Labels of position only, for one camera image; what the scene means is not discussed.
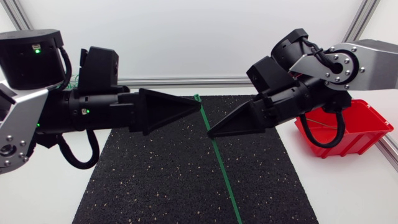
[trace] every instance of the speckled mat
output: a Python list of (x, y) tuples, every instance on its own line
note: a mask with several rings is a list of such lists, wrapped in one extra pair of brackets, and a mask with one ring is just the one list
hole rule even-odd
[[(211, 125), (250, 96), (202, 96)], [(218, 138), (243, 223), (318, 223), (275, 129)], [(200, 113), (112, 130), (73, 223), (237, 223)]]

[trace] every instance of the white wall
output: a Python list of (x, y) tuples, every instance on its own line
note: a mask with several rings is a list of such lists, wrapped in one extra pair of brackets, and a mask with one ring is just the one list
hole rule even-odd
[[(4, 8), (0, 5), (0, 32), (14, 31), (15, 27), (12, 24)], [(4, 75), (0, 69), (0, 81), (4, 80)]]
[[(375, 10), (361, 39), (375, 39), (398, 44), (398, 1), (382, 0)], [(398, 142), (398, 90), (351, 91), (354, 98), (367, 101), (390, 122), (395, 131), (391, 136)]]
[(61, 30), (78, 72), (80, 49), (114, 49), (119, 77), (244, 77), (290, 31), (324, 48), (341, 42), (362, 0), (21, 1), (35, 29)]

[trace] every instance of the red bin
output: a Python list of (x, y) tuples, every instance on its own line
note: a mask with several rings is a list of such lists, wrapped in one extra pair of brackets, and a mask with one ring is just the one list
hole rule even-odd
[[(363, 100), (352, 100), (351, 107), (343, 111), (346, 131), (341, 142), (330, 149), (315, 146), (304, 133), (299, 118), (295, 124), (300, 130), (313, 153), (322, 158), (345, 156), (358, 153), (362, 155), (374, 143), (394, 128), (375, 109)], [(328, 143), (336, 136), (337, 120), (335, 114), (325, 113), (321, 108), (306, 114), (308, 126), (314, 138), (321, 143)]]

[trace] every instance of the black cylinder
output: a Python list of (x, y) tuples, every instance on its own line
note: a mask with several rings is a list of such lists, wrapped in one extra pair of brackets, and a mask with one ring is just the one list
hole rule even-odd
[(51, 91), (45, 102), (36, 132), (59, 134), (85, 129), (109, 129), (129, 127), (133, 124), (134, 103), (120, 103), (121, 94), (79, 95), (77, 90)]
[(285, 70), (297, 62), (305, 54), (312, 54), (311, 47), (302, 42), (308, 34), (303, 29), (295, 29), (284, 37), (271, 51), (271, 57)]
[(0, 34), (0, 66), (11, 88), (33, 90), (62, 82), (65, 72), (58, 30), (19, 30)]

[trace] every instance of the silver metal bracket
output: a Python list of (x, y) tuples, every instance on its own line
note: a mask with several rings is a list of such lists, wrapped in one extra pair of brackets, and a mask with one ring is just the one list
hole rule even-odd
[(29, 160), (26, 156), (29, 144), (49, 91), (47, 88), (15, 90), (9, 87), (7, 81), (1, 84), (15, 93), (12, 96), (15, 103), (0, 121), (0, 174), (4, 174), (23, 166)]
[(314, 56), (304, 55), (290, 69), (293, 72), (310, 75), (325, 80), (334, 90), (386, 90), (398, 88), (398, 45), (378, 40), (359, 40), (334, 46), (337, 54), (326, 56), (340, 63), (343, 71), (334, 74)]
[(330, 83), (344, 83), (353, 75), (354, 63), (353, 59), (344, 53), (327, 54), (332, 62), (339, 63), (343, 66), (342, 72), (333, 73), (328, 67), (322, 65), (313, 55), (303, 55), (291, 68), (290, 72), (298, 72), (311, 77), (320, 78)]

